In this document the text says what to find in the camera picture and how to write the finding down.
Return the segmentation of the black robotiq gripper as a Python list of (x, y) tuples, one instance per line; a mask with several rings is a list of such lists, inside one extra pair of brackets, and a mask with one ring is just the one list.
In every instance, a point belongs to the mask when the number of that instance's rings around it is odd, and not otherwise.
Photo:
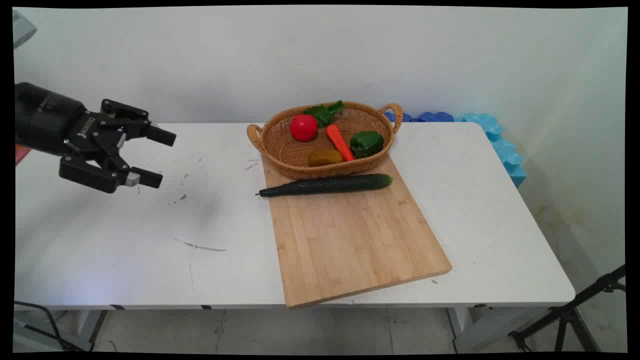
[(130, 166), (119, 151), (139, 138), (172, 147), (177, 135), (153, 124), (148, 111), (112, 99), (102, 100), (100, 112), (29, 82), (14, 86), (16, 143), (61, 157), (61, 178), (108, 194), (121, 186), (158, 189), (163, 174)]

